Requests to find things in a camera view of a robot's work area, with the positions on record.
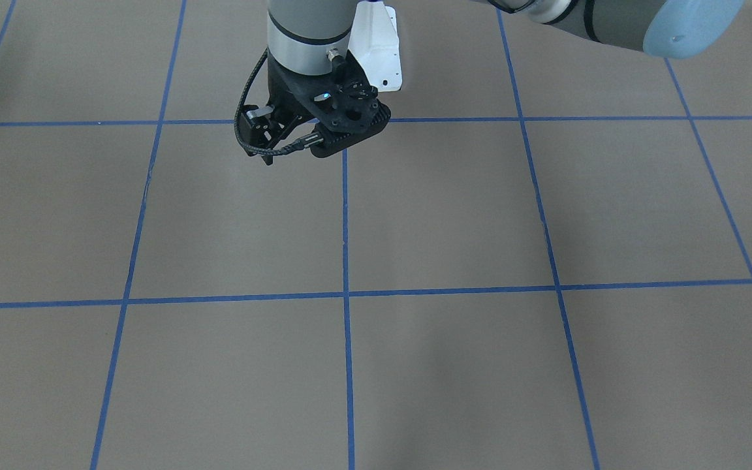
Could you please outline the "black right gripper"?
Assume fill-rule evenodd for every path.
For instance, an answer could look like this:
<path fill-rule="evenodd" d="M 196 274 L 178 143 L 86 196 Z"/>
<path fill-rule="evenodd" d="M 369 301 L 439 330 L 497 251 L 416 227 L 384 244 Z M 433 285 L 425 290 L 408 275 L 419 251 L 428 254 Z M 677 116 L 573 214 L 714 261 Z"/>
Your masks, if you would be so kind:
<path fill-rule="evenodd" d="M 324 138 L 319 131 L 311 131 L 277 148 L 278 143 L 313 115 L 292 95 L 287 95 L 284 86 L 271 88 L 265 105 L 247 104 L 251 87 L 268 60 L 267 55 L 260 57 L 242 89 L 242 149 L 248 157 L 260 157 L 264 163 L 272 164 L 276 157 L 318 146 L 324 142 Z"/>

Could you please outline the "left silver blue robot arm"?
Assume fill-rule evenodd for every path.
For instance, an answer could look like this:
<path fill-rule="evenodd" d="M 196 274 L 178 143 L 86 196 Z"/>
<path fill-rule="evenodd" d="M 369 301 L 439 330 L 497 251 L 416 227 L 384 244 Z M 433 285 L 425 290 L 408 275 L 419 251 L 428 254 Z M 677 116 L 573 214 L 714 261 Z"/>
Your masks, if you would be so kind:
<path fill-rule="evenodd" d="M 490 1 L 509 14 L 582 39 L 687 59 L 707 50 L 733 24 L 743 1 Z"/>

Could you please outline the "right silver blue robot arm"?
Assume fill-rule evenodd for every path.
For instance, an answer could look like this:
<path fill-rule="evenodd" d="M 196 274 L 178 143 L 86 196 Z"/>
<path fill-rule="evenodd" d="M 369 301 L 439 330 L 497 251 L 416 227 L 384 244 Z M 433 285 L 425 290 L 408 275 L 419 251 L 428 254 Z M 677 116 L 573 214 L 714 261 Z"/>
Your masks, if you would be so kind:
<path fill-rule="evenodd" d="M 270 1 L 268 44 L 245 84 L 234 134 L 266 165 L 331 157 L 381 130 L 378 89 L 350 50 L 355 1 Z"/>

